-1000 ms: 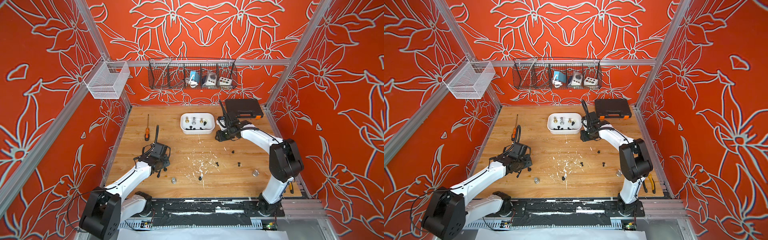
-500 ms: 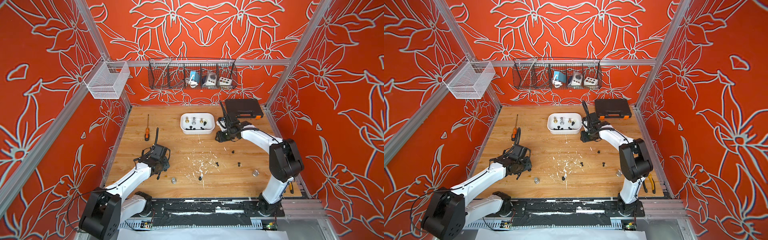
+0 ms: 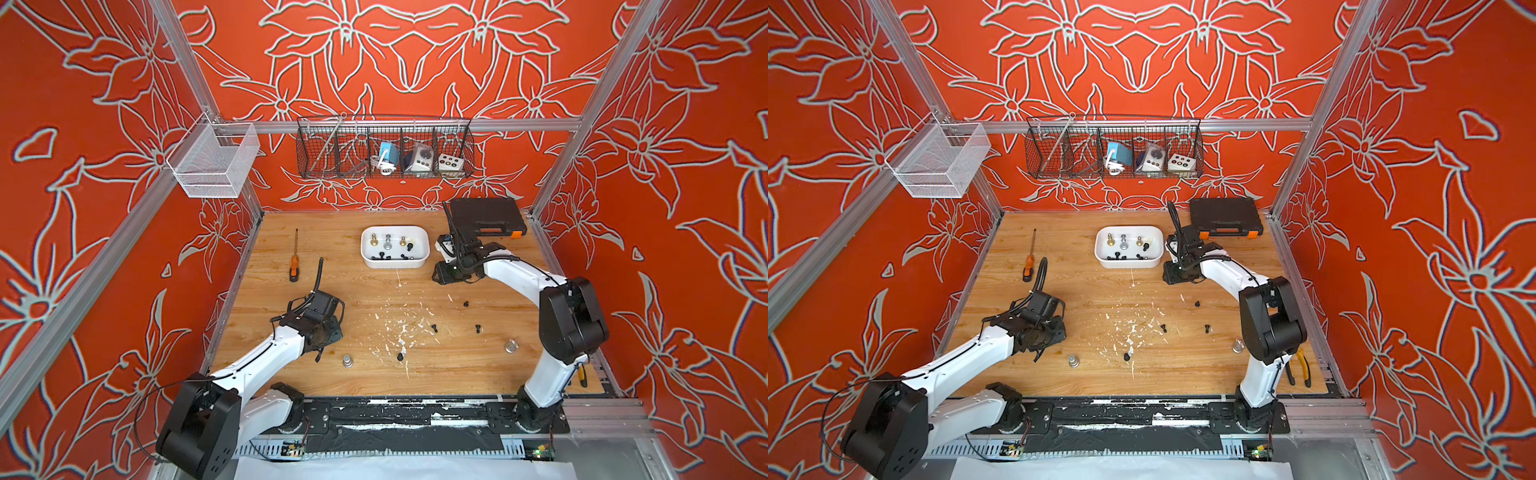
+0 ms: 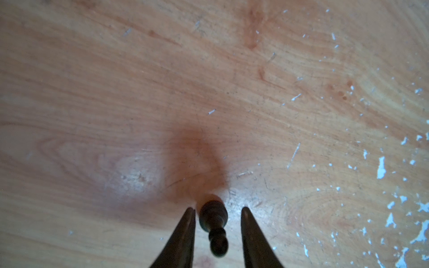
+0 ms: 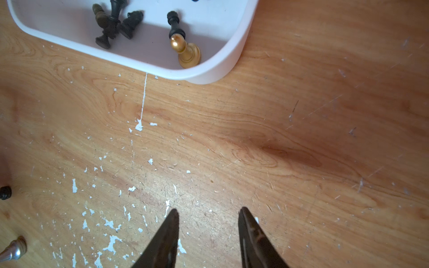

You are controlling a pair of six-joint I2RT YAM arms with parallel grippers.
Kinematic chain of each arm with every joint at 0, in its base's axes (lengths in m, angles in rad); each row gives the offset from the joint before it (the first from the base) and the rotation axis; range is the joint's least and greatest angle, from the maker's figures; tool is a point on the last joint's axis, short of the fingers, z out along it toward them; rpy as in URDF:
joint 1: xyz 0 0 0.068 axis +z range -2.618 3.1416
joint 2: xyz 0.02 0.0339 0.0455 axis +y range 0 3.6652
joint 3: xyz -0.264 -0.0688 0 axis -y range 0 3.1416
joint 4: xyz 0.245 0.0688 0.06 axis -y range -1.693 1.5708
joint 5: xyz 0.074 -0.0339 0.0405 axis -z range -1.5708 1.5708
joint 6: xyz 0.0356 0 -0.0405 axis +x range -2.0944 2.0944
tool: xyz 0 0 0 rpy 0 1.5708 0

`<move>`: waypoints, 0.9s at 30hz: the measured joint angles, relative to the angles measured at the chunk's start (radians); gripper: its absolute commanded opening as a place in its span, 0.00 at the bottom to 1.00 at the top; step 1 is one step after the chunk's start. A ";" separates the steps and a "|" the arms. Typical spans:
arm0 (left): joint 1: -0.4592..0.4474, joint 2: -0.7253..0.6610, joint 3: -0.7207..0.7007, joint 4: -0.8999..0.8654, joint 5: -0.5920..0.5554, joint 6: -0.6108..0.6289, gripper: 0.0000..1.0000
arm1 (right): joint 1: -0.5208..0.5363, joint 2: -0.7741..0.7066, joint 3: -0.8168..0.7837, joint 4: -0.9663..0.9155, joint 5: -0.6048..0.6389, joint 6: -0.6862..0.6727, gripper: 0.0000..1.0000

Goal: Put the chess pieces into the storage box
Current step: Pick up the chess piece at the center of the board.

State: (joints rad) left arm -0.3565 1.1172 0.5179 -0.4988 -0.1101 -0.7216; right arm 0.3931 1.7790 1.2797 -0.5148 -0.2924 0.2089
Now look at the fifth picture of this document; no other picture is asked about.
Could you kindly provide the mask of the black knight chess piece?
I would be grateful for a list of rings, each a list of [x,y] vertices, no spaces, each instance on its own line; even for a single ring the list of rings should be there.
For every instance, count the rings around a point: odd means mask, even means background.
[[[131,40],[134,36],[136,27],[142,22],[144,14],[142,11],[133,11],[127,14],[127,17],[121,22],[119,32],[127,39]]]

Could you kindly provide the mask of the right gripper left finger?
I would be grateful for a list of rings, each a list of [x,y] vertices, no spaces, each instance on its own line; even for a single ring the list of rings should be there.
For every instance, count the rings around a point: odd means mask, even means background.
[[[179,213],[172,209],[132,268],[174,268],[179,239]]]

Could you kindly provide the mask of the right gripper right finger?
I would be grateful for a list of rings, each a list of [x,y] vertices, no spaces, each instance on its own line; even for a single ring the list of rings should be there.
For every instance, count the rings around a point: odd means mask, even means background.
[[[241,262],[244,268],[289,268],[247,207],[238,219]]]

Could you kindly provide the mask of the black king chess piece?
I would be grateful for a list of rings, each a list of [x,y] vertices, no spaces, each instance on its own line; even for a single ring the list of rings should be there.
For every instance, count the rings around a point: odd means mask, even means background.
[[[121,10],[127,6],[127,1],[111,1],[111,14],[108,15],[109,24],[103,29],[102,36],[96,38],[96,44],[104,49],[110,49],[109,39],[115,39],[118,32],[117,26],[120,23],[119,15]]]

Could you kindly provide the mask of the gold and black pawn pair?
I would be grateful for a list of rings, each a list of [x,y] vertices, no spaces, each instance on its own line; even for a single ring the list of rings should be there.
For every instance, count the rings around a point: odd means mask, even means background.
[[[170,44],[178,54],[178,61],[182,68],[189,69],[201,62],[200,48],[194,43],[187,43],[181,34],[175,33],[172,35]]]

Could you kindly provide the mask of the silver chess piece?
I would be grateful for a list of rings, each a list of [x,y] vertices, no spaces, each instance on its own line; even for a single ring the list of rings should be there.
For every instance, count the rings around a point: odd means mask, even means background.
[[[13,240],[2,252],[0,262],[18,260],[27,252],[27,243],[23,236]]]

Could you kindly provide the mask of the olive pawn chess piece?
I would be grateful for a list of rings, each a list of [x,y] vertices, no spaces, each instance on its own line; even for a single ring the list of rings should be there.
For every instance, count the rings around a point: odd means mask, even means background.
[[[95,15],[97,25],[102,29],[105,29],[109,24],[108,14],[105,12],[103,7],[98,3],[93,4],[92,10]]]

